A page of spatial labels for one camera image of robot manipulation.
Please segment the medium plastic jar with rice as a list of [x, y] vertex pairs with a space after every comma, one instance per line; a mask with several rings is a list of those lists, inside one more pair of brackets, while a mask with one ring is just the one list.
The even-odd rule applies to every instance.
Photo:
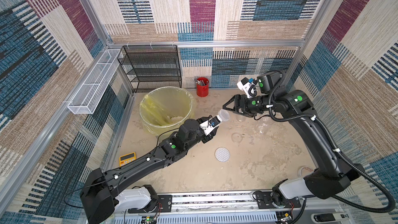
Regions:
[[236, 120], [239, 122], [244, 122], [247, 119], [247, 117], [245, 117], [244, 115], [241, 115], [241, 114], [236, 114], [235, 117], [236, 117]]

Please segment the large plastic jar of rice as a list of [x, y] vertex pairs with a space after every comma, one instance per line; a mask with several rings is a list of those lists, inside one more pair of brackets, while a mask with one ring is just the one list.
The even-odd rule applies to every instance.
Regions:
[[273, 122], [270, 119], [261, 119], [259, 120], [257, 130], [260, 134], [266, 134], [269, 131], [272, 124]]

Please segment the small plastic jar with rice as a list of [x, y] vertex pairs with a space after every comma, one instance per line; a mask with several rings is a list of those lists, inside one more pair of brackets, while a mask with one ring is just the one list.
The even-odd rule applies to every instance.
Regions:
[[221, 110], [218, 112], [217, 117], [218, 117], [218, 119], [219, 119], [221, 122], [227, 122], [227, 121], [230, 120], [230, 114], [229, 114], [229, 112], [228, 112], [227, 110], [224, 110], [224, 109], [221, 109]]

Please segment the clear medium jar lid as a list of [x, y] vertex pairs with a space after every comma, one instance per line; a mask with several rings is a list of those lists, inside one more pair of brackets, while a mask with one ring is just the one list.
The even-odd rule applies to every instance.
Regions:
[[231, 135], [231, 140], [233, 143], [240, 144], [243, 141], [243, 135], [235, 132]]

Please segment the patterned white jar lid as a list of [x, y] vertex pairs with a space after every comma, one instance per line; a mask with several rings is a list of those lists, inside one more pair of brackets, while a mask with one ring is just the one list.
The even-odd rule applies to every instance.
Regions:
[[219, 147], [215, 150], [215, 158], [219, 162], [227, 162], [230, 159], [230, 152], [225, 147]]

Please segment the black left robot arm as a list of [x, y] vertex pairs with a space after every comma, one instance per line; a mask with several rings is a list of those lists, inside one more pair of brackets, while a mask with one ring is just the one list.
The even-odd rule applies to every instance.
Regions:
[[169, 137], [158, 142], [152, 151], [133, 162], [106, 172], [93, 170], [79, 194], [88, 223], [99, 224], [109, 218], [125, 203], [122, 199], [125, 189], [179, 161], [197, 143], [210, 141], [222, 122], [220, 116], [188, 119], [178, 129], [170, 131]]

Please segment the grey bin with yellow bag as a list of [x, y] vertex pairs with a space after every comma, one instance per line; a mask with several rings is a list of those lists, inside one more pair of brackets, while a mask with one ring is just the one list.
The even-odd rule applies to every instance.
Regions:
[[139, 112], [147, 131], [159, 136], [192, 118], [194, 109], [195, 99], [186, 89], [162, 87], [144, 96]]

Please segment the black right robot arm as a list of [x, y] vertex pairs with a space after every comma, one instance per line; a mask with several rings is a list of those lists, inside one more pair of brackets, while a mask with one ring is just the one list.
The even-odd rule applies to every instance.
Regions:
[[[254, 118], [257, 114], [275, 122], [290, 123], [302, 138], [316, 162], [315, 171], [297, 179], [285, 179], [272, 188], [270, 193], [276, 207], [284, 207], [296, 197], [335, 198], [357, 209], [372, 213], [388, 213], [396, 208], [393, 195], [377, 180], [369, 176], [361, 164], [354, 164], [336, 144], [332, 134], [317, 116], [312, 101], [301, 90], [287, 92], [282, 85], [283, 71], [271, 71], [249, 83], [245, 94], [236, 94], [223, 105], [234, 114]], [[338, 196], [352, 181], [364, 177], [387, 198], [381, 208], [366, 207]]]

